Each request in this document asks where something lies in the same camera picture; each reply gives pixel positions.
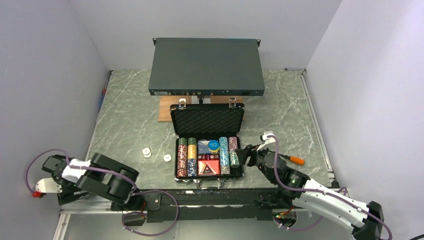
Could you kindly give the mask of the blue dealer button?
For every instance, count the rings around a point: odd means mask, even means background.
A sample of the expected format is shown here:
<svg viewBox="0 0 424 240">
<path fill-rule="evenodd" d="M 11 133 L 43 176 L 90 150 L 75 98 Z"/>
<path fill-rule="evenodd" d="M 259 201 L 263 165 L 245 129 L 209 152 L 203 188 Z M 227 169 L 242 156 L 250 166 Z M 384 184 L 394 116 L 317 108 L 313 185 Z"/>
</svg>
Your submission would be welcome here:
<svg viewBox="0 0 424 240">
<path fill-rule="evenodd" d="M 210 140 L 208 142 L 208 148 L 211 152 L 218 152 L 220 149 L 220 143 L 217 140 Z"/>
</svg>

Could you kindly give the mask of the red triangle card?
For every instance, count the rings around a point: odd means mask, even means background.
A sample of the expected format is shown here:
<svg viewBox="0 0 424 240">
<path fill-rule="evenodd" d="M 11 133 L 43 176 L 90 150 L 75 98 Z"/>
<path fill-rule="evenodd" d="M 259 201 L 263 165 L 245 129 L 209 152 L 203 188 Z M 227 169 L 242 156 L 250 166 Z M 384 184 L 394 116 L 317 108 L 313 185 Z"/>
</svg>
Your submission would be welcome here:
<svg viewBox="0 0 424 240">
<path fill-rule="evenodd" d="M 211 165 L 208 162 L 206 162 L 206 163 L 202 164 L 202 167 L 199 171 L 199 175 L 200 176 L 213 176 L 213 175 L 216 175 L 216 172 L 211 167 Z"/>
</svg>

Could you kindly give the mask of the white poker chip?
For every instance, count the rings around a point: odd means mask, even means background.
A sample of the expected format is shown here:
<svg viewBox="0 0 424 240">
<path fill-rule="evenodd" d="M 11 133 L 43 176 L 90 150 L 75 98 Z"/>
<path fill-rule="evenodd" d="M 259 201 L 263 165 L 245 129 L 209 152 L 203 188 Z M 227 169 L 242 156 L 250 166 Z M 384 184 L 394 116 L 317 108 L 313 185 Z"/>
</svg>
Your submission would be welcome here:
<svg viewBox="0 0 424 240">
<path fill-rule="evenodd" d="M 142 155 L 144 158 L 150 158 L 152 155 L 152 151 L 150 148 L 146 147 L 142 150 Z"/>
<path fill-rule="evenodd" d="M 170 154 L 166 154 L 163 156 L 163 160 L 168 163 L 172 160 L 172 156 Z"/>
</svg>

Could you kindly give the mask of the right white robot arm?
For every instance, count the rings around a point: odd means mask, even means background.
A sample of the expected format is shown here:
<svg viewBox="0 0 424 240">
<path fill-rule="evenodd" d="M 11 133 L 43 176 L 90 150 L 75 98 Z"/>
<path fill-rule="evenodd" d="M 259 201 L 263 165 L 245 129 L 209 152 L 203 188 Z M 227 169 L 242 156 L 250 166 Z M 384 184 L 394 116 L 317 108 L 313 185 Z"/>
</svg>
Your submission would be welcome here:
<svg viewBox="0 0 424 240">
<path fill-rule="evenodd" d="M 384 227 L 382 206 L 364 203 L 328 189 L 308 175 L 287 166 L 280 155 L 268 149 L 248 145 L 233 151 L 240 163 L 257 167 L 265 178 L 277 186 L 276 203 L 309 210 L 332 220 L 349 231 L 356 240 L 379 240 Z"/>
</svg>

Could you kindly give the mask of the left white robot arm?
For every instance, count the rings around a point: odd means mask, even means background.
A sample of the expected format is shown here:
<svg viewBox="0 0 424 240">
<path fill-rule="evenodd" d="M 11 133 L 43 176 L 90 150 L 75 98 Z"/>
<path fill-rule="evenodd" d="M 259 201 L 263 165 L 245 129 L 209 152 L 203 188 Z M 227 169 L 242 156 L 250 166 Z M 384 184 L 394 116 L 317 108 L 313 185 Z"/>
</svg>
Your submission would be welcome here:
<svg viewBox="0 0 424 240">
<path fill-rule="evenodd" d="M 86 161 L 51 155 L 41 169 L 51 175 L 52 183 L 58 187 L 53 192 L 61 206 L 90 195 L 126 205 L 131 210 L 139 209 L 144 203 L 144 196 L 135 184 L 139 172 L 100 153 Z"/>
</svg>

